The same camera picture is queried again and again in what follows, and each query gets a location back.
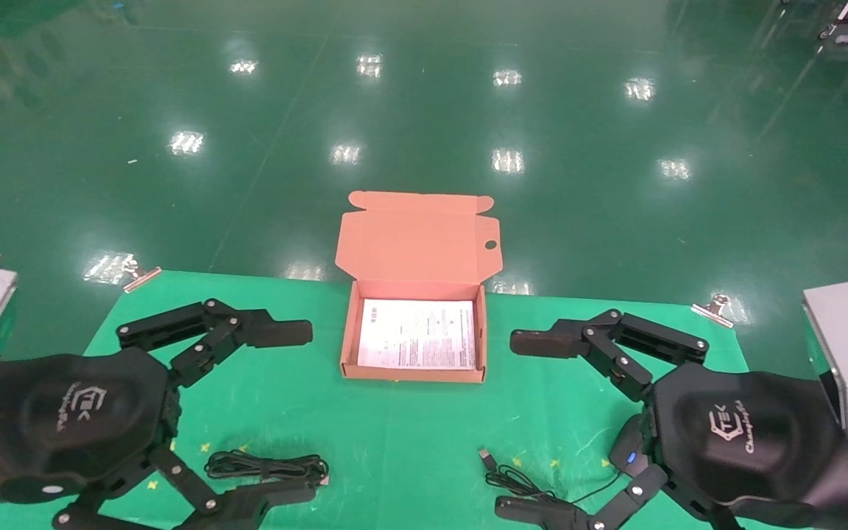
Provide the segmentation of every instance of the black cable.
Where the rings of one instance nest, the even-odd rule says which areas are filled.
[[[259,459],[242,450],[219,450],[205,464],[210,478],[236,478],[259,476],[263,482],[305,478],[321,483],[329,476],[329,464],[319,455],[300,456],[299,459]]]
[[[588,499],[589,497],[593,497],[594,495],[599,494],[601,491],[608,489],[608,487],[613,486],[613,483],[617,482],[617,480],[620,479],[620,476],[622,476],[622,474],[623,474],[623,470],[619,470],[619,472],[617,472],[616,476],[613,477],[612,479],[610,479],[609,483],[606,483],[604,486],[599,487],[597,490],[593,490],[590,493],[586,493],[585,496],[582,496],[579,499],[575,499],[571,503],[572,504],[580,503],[583,500]]]
[[[506,490],[509,490],[509,493],[512,493],[512,495],[515,495],[516,497],[530,497],[548,503],[580,503],[592,495],[596,495],[601,491],[608,489],[608,487],[613,486],[613,484],[617,482],[623,474],[623,470],[619,470],[616,476],[613,477],[607,485],[587,493],[578,500],[568,502],[566,500],[559,499],[559,497],[555,495],[554,491],[542,490],[541,487],[536,486],[525,473],[521,472],[521,470],[515,469],[515,467],[507,464],[502,464],[501,466],[498,465],[488,450],[480,450],[480,459],[486,467],[486,484],[494,487],[505,487]]]

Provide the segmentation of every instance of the green epoxy floor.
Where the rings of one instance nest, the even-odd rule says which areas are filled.
[[[81,279],[104,251],[347,281],[339,217],[365,188],[494,197],[495,291],[727,293],[751,366],[803,373],[800,292],[848,280],[848,48],[814,39],[830,8],[0,0],[7,355],[83,351],[121,295]],[[197,154],[169,150],[180,130]]]

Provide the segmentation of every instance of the black robotic finger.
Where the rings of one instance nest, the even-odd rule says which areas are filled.
[[[316,497],[316,484],[307,480],[279,480],[236,487],[219,495],[219,510],[205,515],[198,510],[174,530],[257,530],[274,506],[308,503]]]

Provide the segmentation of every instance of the logo on robot hand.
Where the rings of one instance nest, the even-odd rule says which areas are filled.
[[[751,415],[741,400],[735,400],[735,409],[738,411],[728,413],[728,406],[716,405],[715,410],[709,412],[711,431],[726,442],[746,435],[744,450],[752,455],[755,452],[755,427],[751,424]]]
[[[715,410],[709,413],[709,423],[713,433],[723,437],[726,442],[736,439],[744,434],[744,429],[741,427],[741,418],[738,413],[728,413],[727,406],[716,405]]]
[[[91,418],[91,410],[100,410],[104,405],[104,397],[107,396],[107,390],[101,389],[100,386],[88,386],[83,390],[77,390],[74,393],[74,399],[71,399],[71,412],[80,411],[77,415],[77,420],[89,420]]]
[[[78,390],[79,387],[80,381],[77,381],[64,392],[61,407],[57,410],[57,432],[64,430],[71,414],[77,413],[78,422],[87,422],[91,418],[91,412],[100,410],[104,405],[107,390],[101,389],[100,386],[88,386]]]

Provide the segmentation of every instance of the metal clip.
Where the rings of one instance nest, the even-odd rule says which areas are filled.
[[[726,326],[726,328],[731,329],[735,323],[721,315],[721,309],[726,308],[728,302],[729,300],[726,295],[714,294],[713,301],[709,302],[709,305],[693,304],[693,313],[702,315],[703,317],[710,319],[710,321],[717,322],[719,325],[723,325]]]

